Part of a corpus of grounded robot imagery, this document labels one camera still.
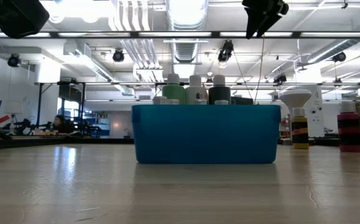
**black label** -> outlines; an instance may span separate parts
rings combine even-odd
[[[307,133],[298,133],[301,129],[308,130],[307,122],[293,122],[292,131],[295,133],[292,136],[293,143],[309,143],[308,132]]]
[[[339,143],[348,146],[360,146],[360,134],[339,134]]]
[[[292,130],[308,128],[308,122],[293,122]]]
[[[344,119],[337,122],[339,128],[359,127],[358,119]]]

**bottle cap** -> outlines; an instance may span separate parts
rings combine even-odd
[[[228,105],[228,100],[216,100],[215,105]]]
[[[304,108],[293,108],[293,117],[305,116]]]
[[[166,103],[168,105],[179,105],[180,104],[180,100],[177,100],[177,99],[169,99],[166,101]]]
[[[202,86],[202,78],[199,75],[191,75],[190,86]]]
[[[180,77],[175,74],[175,73],[172,73],[172,74],[169,74],[167,76],[167,84],[180,84]]]
[[[206,99],[195,99],[195,105],[207,105]]]
[[[341,102],[340,113],[355,113],[355,102]]]
[[[225,76],[224,75],[216,75],[213,79],[214,86],[225,86]]]
[[[165,105],[165,104],[167,104],[167,97],[166,96],[155,96],[153,102],[154,102],[154,105]]]

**yellow bottle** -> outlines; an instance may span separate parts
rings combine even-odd
[[[292,140],[294,149],[309,149],[308,119],[304,108],[293,108]]]

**table surface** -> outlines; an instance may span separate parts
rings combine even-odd
[[[274,164],[147,165],[134,145],[1,149],[0,223],[360,223],[360,154],[279,146]]]

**green bottle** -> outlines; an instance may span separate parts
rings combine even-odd
[[[185,104],[185,89],[180,86],[180,77],[177,74],[168,75],[167,85],[162,89],[162,96],[166,96],[168,100],[179,100],[180,105]]]

